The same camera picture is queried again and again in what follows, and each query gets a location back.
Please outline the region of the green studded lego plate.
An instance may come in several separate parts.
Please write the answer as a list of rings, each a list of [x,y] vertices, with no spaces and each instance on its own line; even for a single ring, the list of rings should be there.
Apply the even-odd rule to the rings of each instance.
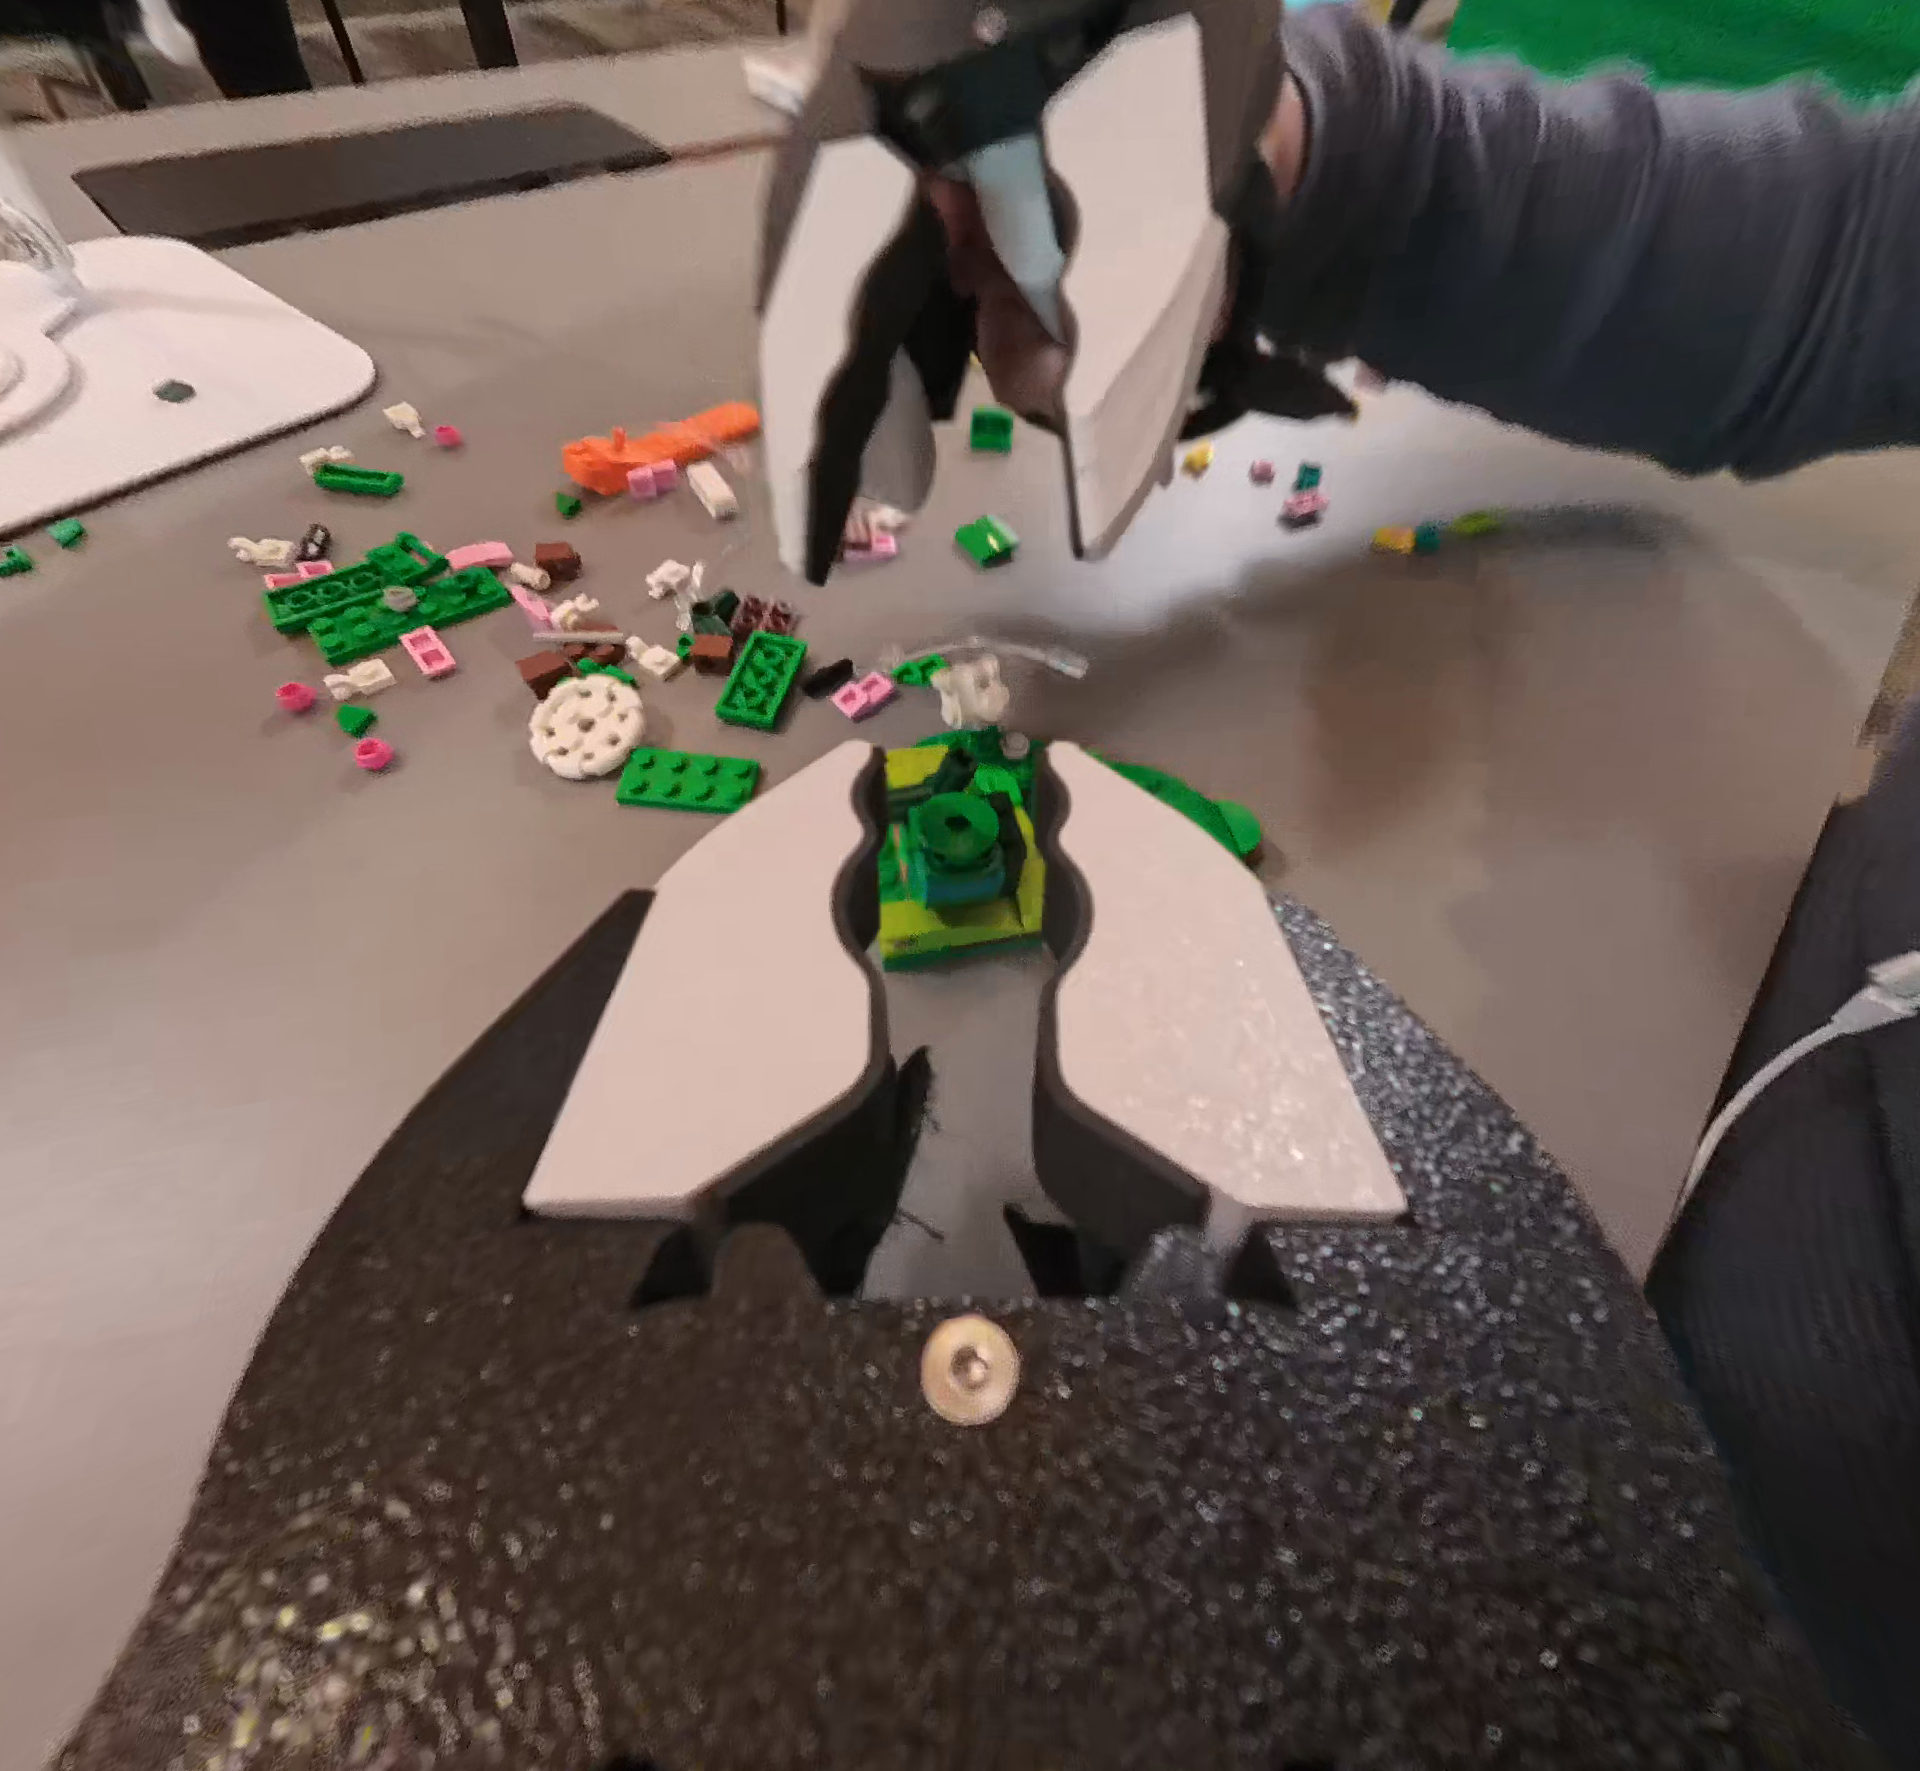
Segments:
[[[614,800],[631,808],[726,816],[755,797],[759,776],[763,764],[748,756],[639,745],[617,778]]]

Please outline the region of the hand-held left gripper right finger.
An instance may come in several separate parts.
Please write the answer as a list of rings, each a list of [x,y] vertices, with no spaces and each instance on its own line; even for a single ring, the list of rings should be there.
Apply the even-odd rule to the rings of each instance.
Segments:
[[[1412,1229],[1405,1186],[1257,875],[1209,824],[1056,741],[1035,772],[1048,970],[1032,1223],[1054,1297],[1108,1297],[1164,1236],[1203,1281],[1280,1291],[1280,1231]]]

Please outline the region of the orange lego piece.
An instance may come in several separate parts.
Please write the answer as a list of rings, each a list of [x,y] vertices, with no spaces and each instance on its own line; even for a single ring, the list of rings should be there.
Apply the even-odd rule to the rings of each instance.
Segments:
[[[570,441],[561,449],[561,468],[570,485],[581,490],[625,496],[635,470],[657,472],[661,468],[676,470],[690,461],[709,461],[755,438],[759,438],[756,404],[729,398],[647,431],[618,427],[609,434]]]

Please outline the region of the clear glass vessel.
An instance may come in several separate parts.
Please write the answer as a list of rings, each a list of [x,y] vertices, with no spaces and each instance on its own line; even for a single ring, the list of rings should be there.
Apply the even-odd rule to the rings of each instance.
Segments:
[[[2,263],[38,273],[63,309],[74,309],[83,299],[74,247],[37,193],[13,130],[2,112]]]

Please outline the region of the large green lego plate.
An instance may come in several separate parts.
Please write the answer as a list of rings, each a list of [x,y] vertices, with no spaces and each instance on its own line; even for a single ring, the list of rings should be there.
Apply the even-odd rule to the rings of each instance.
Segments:
[[[396,639],[408,631],[425,624],[451,631],[510,604],[507,584],[493,569],[474,567],[418,585],[418,607],[408,615],[382,604],[357,604],[323,618],[308,639],[331,669],[343,669],[396,648]]]

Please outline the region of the long green lego frame plate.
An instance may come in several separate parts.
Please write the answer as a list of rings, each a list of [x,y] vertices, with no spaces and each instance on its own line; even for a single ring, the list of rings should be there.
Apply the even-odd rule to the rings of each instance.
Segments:
[[[276,632],[301,635],[327,615],[357,604],[379,604],[390,589],[418,589],[449,569],[451,563],[444,552],[434,552],[415,533],[400,533],[339,569],[315,577],[297,576],[294,584],[266,589],[261,607]]]

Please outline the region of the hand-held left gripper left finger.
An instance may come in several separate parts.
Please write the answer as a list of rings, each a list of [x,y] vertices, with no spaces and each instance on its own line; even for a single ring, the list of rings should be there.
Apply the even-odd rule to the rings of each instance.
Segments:
[[[883,822],[887,760],[845,741],[661,878],[530,1219],[779,1226],[828,1296],[862,1291],[913,1148],[873,958]]]

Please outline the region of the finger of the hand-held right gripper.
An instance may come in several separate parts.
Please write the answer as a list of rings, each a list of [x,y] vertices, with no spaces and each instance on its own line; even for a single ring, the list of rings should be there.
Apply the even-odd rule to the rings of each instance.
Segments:
[[[1103,559],[1173,475],[1225,298],[1199,23],[1116,37],[1048,101],[1043,147],[1075,224],[1060,288],[1071,548]]]
[[[817,147],[759,303],[759,423],[782,563],[822,585],[854,505],[920,511],[939,441],[907,350],[940,281],[940,224],[878,134]]]

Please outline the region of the white round lego plate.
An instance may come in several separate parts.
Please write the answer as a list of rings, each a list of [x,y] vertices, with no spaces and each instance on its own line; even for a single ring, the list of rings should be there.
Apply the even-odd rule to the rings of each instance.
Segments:
[[[602,778],[618,772],[645,743],[645,701],[623,675],[579,675],[537,701],[525,741],[551,776]]]

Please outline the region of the white round coaster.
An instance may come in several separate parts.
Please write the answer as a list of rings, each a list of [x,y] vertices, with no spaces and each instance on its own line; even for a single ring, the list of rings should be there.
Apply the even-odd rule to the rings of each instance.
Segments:
[[[55,413],[74,384],[61,323],[2,323],[2,441]]]

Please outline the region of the clear curved lego piece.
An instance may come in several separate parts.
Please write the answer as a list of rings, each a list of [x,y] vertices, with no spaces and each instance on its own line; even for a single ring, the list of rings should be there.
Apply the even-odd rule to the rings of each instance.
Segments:
[[[1092,661],[1072,648],[1072,646],[1060,646],[1060,643],[1030,643],[1030,640],[1015,640],[1004,635],[957,635],[947,640],[933,640],[916,648],[902,648],[902,646],[883,646],[878,653],[878,664],[891,675],[902,665],[922,665],[927,661],[980,661],[993,654],[995,661],[1023,661],[1032,664],[1054,676],[1061,676],[1068,681],[1081,681],[1089,675]]]

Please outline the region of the person's right forearm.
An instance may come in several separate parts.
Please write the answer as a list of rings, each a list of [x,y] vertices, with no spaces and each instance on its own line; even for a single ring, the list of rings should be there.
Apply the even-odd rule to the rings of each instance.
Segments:
[[[1551,79],[1335,9],[1284,43],[1284,350],[1679,475],[1918,446],[1914,85]]]

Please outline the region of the person's right hand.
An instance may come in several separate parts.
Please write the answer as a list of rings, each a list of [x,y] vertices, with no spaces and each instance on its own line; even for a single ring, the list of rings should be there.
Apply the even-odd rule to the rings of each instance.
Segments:
[[[973,356],[995,402],[1061,438],[1068,347],[1048,334],[1001,262],[973,191],[943,174],[925,174],[922,185],[947,230],[950,283],[972,303]]]

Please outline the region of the black rectangular table hatch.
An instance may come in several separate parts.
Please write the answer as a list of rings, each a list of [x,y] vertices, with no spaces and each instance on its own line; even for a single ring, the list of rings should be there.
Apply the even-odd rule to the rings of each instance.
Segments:
[[[657,140],[565,101],[145,156],[78,170],[74,185],[122,233],[228,250],[668,162]]]

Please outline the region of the green lego model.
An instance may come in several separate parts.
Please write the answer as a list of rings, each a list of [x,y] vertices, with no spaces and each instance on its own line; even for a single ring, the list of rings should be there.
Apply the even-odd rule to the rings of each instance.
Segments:
[[[887,969],[1046,943],[1083,973],[1119,948],[1193,969],[1247,943],[1272,903],[1257,822],[1153,764],[1008,732],[883,754],[878,952]]]

